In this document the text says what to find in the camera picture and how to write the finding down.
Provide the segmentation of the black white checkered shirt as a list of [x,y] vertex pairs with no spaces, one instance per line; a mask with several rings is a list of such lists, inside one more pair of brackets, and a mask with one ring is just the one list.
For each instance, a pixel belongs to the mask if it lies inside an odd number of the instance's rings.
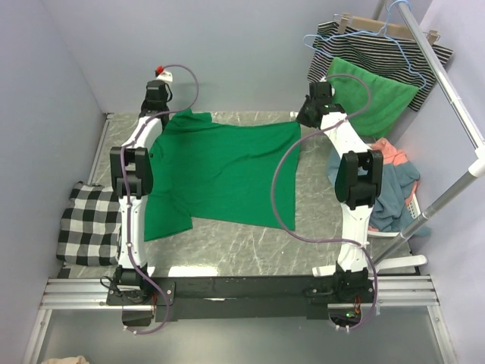
[[120,204],[111,188],[76,183],[61,216],[56,258],[71,265],[116,265],[120,223]]

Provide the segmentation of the green t-shirt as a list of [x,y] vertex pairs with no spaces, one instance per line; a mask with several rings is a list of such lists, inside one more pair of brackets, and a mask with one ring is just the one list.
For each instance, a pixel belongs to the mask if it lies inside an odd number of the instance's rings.
[[209,113],[174,115],[150,149],[145,240],[190,230],[194,218],[295,230],[299,153],[285,153],[300,137],[295,121],[236,126]]

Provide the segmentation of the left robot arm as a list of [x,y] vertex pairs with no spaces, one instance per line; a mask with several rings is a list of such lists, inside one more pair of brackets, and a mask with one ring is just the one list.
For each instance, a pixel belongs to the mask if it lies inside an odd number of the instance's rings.
[[148,263],[144,247],[145,212],[154,178],[149,152],[169,121],[167,103],[172,93],[167,82],[150,80],[135,130],[122,146],[110,151],[111,185],[121,213],[120,252],[113,287],[124,291],[131,303],[146,303],[152,287],[144,277]]

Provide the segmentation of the beige cloth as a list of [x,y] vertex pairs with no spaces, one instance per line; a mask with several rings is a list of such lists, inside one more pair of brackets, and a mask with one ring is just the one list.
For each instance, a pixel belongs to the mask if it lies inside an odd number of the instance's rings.
[[46,359],[42,364],[89,364],[89,360],[85,356],[66,356]]

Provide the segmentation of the coral orange garment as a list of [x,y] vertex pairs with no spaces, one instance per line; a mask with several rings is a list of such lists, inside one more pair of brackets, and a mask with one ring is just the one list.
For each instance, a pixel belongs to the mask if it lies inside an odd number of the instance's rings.
[[380,138],[371,144],[371,149],[380,151],[383,154],[383,163],[385,165],[401,165],[408,162],[405,151],[397,149],[388,139]]

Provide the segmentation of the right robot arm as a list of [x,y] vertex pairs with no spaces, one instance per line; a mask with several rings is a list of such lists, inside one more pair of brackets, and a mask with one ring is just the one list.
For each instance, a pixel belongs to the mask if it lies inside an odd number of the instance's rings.
[[333,295],[348,303],[371,289],[363,249],[368,245],[369,221],[381,192],[383,156],[371,151],[356,133],[334,96],[335,90],[326,78],[310,83],[296,120],[322,130],[339,157],[334,190],[343,212],[343,242],[335,266],[317,267],[314,275],[331,276]]

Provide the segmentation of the silver clothes rack pole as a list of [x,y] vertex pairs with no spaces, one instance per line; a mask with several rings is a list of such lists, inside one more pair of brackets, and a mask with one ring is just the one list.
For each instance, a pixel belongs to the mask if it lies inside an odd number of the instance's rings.
[[386,250],[384,260],[426,224],[432,234],[411,244],[429,261],[454,257],[466,246],[473,220],[484,212],[484,3],[432,1],[421,21],[411,1],[390,6],[398,12],[436,78],[418,112],[407,112],[390,133],[421,172],[421,214]]

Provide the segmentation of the teal blue garment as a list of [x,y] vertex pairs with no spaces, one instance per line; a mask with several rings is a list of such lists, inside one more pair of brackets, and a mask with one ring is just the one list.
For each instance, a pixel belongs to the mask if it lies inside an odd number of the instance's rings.
[[383,163],[381,192],[369,220],[372,231],[398,233],[413,222],[408,198],[414,193],[419,178],[420,174],[411,162],[401,165]]

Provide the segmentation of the black white striped shirt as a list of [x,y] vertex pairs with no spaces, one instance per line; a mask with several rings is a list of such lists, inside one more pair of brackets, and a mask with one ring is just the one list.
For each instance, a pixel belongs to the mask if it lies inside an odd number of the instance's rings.
[[[338,27],[339,24],[336,21],[324,22],[318,25],[317,34],[323,37],[339,35]],[[345,33],[355,31],[357,30],[350,27]],[[418,93],[411,101],[409,108],[412,111],[419,111],[437,79],[415,41],[406,39],[397,41],[401,44],[413,68],[425,77],[427,85],[422,90],[419,90],[422,81],[408,72],[408,66],[397,47],[380,36],[353,36],[330,42],[314,39],[312,46],[330,52],[334,56],[357,65],[372,74],[416,86]],[[320,80],[327,73],[331,61],[332,59],[314,51],[307,79],[309,81]]]

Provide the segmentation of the black base beam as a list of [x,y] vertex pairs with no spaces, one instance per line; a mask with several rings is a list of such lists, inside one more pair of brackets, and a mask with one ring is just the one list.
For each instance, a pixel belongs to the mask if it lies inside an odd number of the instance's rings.
[[327,319],[332,304],[351,306],[371,303],[372,281],[361,278],[316,278],[311,275],[249,277],[180,277],[156,278],[168,301],[158,296],[128,299],[113,289],[106,297],[108,306],[140,310],[143,305],[155,308],[155,321],[162,322],[166,306],[168,319],[246,319],[305,317]]

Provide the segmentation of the wooden clip hanger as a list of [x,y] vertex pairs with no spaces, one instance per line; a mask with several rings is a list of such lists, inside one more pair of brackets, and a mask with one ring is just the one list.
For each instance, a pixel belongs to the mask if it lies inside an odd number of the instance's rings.
[[[333,20],[339,23],[338,32],[344,33],[352,27],[356,30],[366,30],[373,33],[383,34],[381,29],[384,26],[383,21],[372,20],[365,17],[358,17],[349,13],[335,14]],[[387,35],[398,39],[412,39],[413,35],[409,28],[404,25],[388,24]]]

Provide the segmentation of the green towel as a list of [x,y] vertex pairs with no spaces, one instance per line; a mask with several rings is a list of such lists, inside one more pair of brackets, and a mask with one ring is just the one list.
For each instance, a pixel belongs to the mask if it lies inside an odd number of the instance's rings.
[[327,76],[335,90],[333,101],[343,107],[361,137],[385,137],[418,93],[416,86],[372,74],[341,58],[331,61]]

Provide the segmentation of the aluminium rail frame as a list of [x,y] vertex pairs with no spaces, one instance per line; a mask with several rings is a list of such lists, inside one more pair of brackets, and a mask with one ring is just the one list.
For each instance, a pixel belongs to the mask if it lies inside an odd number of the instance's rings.
[[[53,311],[107,309],[107,295],[108,289],[95,278],[48,279],[22,362],[38,361]],[[444,363],[458,362],[431,277],[416,275],[379,277],[378,306],[380,308],[426,307]]]

